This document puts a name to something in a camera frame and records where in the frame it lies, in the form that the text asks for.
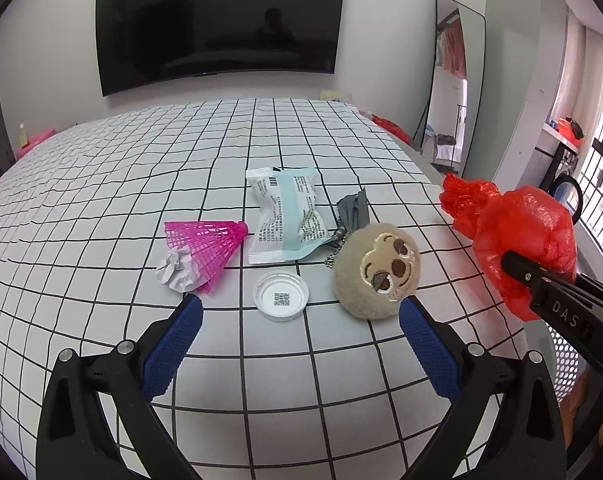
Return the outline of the front-load washing machine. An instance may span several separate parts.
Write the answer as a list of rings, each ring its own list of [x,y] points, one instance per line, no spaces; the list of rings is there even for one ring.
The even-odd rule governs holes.
[[[582,188],[573,176],[575,165],[576,157],[565,153],[549,188],[551,196],[569,211],[574,224],[580,220],[583,211]]]

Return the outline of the white plastic lid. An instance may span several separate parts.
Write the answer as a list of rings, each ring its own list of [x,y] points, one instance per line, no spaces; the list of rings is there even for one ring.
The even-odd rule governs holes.
[[[270,272],[254,285],[254,303],[266,318],[287,322],[297,318],[309,301],[308,285],[297,274]]]

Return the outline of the black wall television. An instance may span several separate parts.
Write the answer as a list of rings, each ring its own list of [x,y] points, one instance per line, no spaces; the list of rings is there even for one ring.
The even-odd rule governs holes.
[[[95,0],[103,96],[184,77],[331,74],[343,0]]]

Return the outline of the grey perforated laundry basket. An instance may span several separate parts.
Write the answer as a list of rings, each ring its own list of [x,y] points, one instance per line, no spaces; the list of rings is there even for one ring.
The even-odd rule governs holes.
[[[587,364],[579,353],[548,323],[525,322],[524,330],[530,350],[539,351],[547,363],[557,400],[562,401],[574,388]]]

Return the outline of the pink plastic shuttlecock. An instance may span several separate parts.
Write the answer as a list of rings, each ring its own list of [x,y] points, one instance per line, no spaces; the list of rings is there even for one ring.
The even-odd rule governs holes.
[[[197,275],[198,292],[212,292],[216,280],[248,234],[243,221],[168,221],[167,246],[187,248],[190,268]]]

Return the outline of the red plastic bag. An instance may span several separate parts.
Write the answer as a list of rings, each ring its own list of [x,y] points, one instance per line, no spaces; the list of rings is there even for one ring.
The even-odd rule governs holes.
[[[473,241],[481,272],[521,321],[536,321],[539,316],[530,309],[529,288],[502,270],[505,252],[513,250],[566,281],[576,279],[577,244],[571,214],[540,188],[524,185],[500,193],[490,181],[467,181],[448,174],[439,200],[453,219],[452,228]]]

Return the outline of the grey foil wrapper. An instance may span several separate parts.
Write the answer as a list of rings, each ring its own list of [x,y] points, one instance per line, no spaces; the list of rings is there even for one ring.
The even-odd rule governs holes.
[[[369,202],[364,188],[356,194],[343,197],[337,203],[339,216],[338,228],[352,233],[365,228],[370,223]]]

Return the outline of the pink stool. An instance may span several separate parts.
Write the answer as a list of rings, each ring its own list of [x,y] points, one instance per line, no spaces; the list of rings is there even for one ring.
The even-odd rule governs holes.
[[[34,148],[45,142],[57,133],[55,129],[46,129],[36,134],[28,134],[26,130],[21,129],[19,135],[19,150],[16,151],[16,159],[22,159]]]

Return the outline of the white paper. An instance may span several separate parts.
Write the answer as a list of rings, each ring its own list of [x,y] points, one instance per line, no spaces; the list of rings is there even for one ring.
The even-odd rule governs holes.
[[[202,273],[187,246],[170,249],[155,269],[156,278],[175,292],[193,292],[202,286]]]

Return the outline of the orange basin on counter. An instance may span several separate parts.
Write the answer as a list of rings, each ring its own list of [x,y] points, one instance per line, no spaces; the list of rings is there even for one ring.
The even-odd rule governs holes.
[[[581,125],[569,117],[559,118],[557,121],[557,131],[576,148],[581,147],[582,141],[585,138]]]

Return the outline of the red bag on cabinet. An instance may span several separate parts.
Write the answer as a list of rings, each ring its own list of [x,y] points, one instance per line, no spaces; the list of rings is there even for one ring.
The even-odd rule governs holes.
[[[376,126],[383,128],[384,130],[395,136],[397,139],[401,140],[403,143],[410,143],[410,137],[408,136],[408,133],[406,133],[405,130],[403,130],[400,126],[398,126],[391,120],[372,114],[371,121],[374,122]]]

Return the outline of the white blue snack packet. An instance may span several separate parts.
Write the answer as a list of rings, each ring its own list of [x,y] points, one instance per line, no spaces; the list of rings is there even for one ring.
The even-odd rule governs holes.
[[[250,264],[271,264],[307,257],[331,233],[317,209],[319,180],[315,168],[246,171],[246,180],[260,207],[248,252]]]

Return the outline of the beige sloth plush ball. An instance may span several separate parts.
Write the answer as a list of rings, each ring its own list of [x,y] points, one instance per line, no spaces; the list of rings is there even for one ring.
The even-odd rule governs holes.
[[[334,260],[334,292],[341,307],[361,320],[383,320],[415,294],[421,254],[407,231],[390,223],[356,230]]]

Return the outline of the standing floor mirror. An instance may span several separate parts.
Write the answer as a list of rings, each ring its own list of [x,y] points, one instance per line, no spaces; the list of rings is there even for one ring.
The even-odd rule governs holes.
[[[461,176],[483,92],[486,20],[457,0],[435,0],[431,91],[414,141],[436,169]]]

